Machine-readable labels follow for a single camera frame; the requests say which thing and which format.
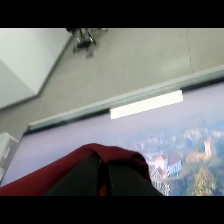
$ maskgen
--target red cloth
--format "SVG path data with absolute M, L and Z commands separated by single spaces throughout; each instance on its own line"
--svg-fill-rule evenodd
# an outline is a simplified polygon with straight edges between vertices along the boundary
M 41 196 L 44 195 L 65 174 L 80 161 L 96 152 L 104 163 L 110 161 L 127 161 L 146 179 L 150 179 L 148 166 L 141 154 L 114 146 L 99 144 L 84 145 L 67 156 L 45 166 L 21 179 L 0 188 L 0 196 Z M 99 192 L 106 195 L 103 186 Z

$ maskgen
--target fluorescent light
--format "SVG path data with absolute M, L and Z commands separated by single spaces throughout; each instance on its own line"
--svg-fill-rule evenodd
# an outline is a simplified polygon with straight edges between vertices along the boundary
M 131 103 L 125 106 L 113 108 L 110 110 L 110 118 L 116 119 L 131 114 L 152 110 L 155 108 L 179 103 L 183 101 L 182 90 L 178 90 L 172 93 L 156 96 L 147 100 L 142 100 L 136 103 Z

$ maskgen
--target light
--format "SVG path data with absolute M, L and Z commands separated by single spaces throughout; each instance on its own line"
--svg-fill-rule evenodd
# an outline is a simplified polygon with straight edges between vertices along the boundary
M 131 103 L 125 106 L 113 108 L 110 110 L 110 118 L 116 119 L 132 114 L 137 114 L 147 110 L 180 103 L 183 101 L 182 90 L 172 93 L 156 96 L 147 100 L 142 100 L 136 103 Z

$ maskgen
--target yellow tree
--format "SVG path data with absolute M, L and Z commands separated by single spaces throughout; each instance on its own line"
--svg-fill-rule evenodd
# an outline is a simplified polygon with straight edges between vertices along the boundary
M 216 183 L 213 174 L 207 168 L 200 168 L 194 177 L 193 195 L 210 196 L 215 187 Z

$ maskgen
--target large screen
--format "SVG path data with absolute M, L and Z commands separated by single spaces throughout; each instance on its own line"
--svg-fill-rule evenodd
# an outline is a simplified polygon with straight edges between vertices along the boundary
M 224 85 L 184 93 L 181 103 L 111 120 L 109 114 L 24 136 L 2 185 L 88 143 L 146 159 L 164 195 L 224 194 Z

